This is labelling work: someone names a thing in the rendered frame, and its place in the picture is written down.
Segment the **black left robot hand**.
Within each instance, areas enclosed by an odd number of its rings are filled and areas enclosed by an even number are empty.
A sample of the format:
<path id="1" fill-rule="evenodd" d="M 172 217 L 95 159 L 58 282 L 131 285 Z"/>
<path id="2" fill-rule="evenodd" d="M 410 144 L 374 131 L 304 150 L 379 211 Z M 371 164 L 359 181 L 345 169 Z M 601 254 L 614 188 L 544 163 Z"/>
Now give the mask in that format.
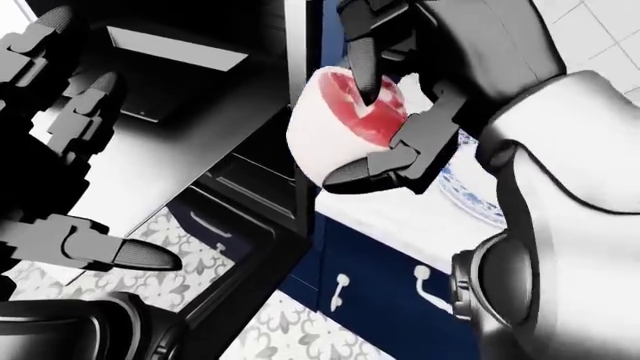
<path id="1" fill-rule="evenodd" d="M 0 38 L 0 302 L 16 290 L 6 273 L 23 260 L 100 272 L 182 267 L 165 248 L 70 215 L 89 187 L 90 159 L 114 135 L 127 91 L 120 74 L 103 74 L 72 98 L 49 126 L 49 140 L 31 134 L 33 117 L 67 88 L 88 35 L 63 5 Z"/>

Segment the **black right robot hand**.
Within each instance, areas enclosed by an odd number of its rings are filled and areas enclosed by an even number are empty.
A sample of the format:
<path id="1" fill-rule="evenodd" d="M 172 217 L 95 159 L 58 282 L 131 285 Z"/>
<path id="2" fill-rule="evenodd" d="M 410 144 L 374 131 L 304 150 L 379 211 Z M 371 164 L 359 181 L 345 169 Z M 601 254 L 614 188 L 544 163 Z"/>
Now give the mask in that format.
<path id="1" fill-rule="evenodd" d="M 385 152 L 333 170 L 323 188 L 421 194 L 458 148 L 521 93 L 561 76 L 561 59 L 532 0 L 341 0 L 347 64 L 357 98 L 373 104 L 382 78 L 418 74 L 433 105 L 409 117 Z"/>

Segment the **white cup red inside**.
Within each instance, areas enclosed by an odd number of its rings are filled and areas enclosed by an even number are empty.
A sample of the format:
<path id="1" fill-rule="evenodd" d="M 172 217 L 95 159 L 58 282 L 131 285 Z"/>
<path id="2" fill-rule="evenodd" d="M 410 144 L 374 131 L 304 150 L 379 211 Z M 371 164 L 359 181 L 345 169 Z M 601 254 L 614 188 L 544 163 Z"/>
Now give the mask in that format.
<path id="1" fill-rule="evenodd" d="M 372 152 L 385 152 L 408 116 L 432 107 L 418 74 L 394 82 L 383 77 L 367 106 L 352 71 L 327 66 L 314 72 L 295 105 L 286 131 L 288 148 L 302 173 L 321 186 L 333 170 Z"/>

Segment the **black silver oven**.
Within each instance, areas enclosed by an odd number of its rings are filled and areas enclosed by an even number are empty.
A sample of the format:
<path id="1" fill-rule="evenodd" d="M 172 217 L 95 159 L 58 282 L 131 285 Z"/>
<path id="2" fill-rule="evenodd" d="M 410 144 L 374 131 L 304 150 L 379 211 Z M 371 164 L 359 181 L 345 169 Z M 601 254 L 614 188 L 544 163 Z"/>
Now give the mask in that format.
<path id="1" fill-rule="evenodd" d="M 118 71 L 128 96 L 75 215 L 131 233 L 190 185 L 302 231 L 308 197 L 286 148 L 322 0 L 15 0 L 69 5 L 91 28 L 65 90 Z"/>

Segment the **navy blue drawer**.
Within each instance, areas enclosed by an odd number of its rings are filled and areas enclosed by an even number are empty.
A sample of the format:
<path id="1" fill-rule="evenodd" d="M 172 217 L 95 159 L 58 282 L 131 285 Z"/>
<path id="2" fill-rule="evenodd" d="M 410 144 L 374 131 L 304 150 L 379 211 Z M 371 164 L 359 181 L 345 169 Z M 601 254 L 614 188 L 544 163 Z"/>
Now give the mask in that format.
<path id="1" fill-rule="evenodd" d="M 231 221 L 229 220 L 212 217 L 207 215 L 201 209 L 188 206 L 179 201 L 169 203 L 168 209 L 186 233 L 194 236 L 209 248 L 220 252 L 229 260 L 233 260 L 234 262 L 242 260 L 254 248 L 254 245 L 250 239 L 248 239 L 248 236 L 242 234 L 239 230 L 233 229 L 231 227 Z M 214 227 L 217 227 L 227 233 L 231 233 L 232 237 L 224 238 L 218 236 L 216 233 L 212 233 L 210 230 L 207 230 L 205 227 L 202 227 L 194 221 L 190 216 L 190 212 L 195 212 L 196 215 Z"/>

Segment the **blue white patterned plate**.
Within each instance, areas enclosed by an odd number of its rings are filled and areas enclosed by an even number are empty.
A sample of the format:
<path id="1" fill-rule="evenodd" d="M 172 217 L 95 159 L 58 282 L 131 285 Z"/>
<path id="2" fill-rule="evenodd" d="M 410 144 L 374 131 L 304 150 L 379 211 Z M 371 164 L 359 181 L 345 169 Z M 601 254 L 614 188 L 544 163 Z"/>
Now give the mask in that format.
<path id="1" fill-rule="evenodd" d="M 476 161 L 477 140 L 458 132 L 458 148 L 437 177 L 440 190 L 468 214 L 494 227 L 507 227 L 496 195 L 497 181 Z"/>

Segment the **navy blue cabinet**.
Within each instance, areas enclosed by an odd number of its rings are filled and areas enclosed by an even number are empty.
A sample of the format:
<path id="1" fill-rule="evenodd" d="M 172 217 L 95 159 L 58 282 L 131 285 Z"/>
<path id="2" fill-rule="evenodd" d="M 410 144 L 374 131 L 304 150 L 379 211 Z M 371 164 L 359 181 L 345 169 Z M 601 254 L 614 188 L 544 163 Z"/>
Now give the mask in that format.
<path id="1" fill-rule="evenodd" d="M 471 327 L 415 290 L 419 260 L 325 215 L 315 215 L 313 245 L 279 289 L 345 326 L 395 360 L 480 360 Z M 350 284 L 330 311 L 336 278 Z"/>

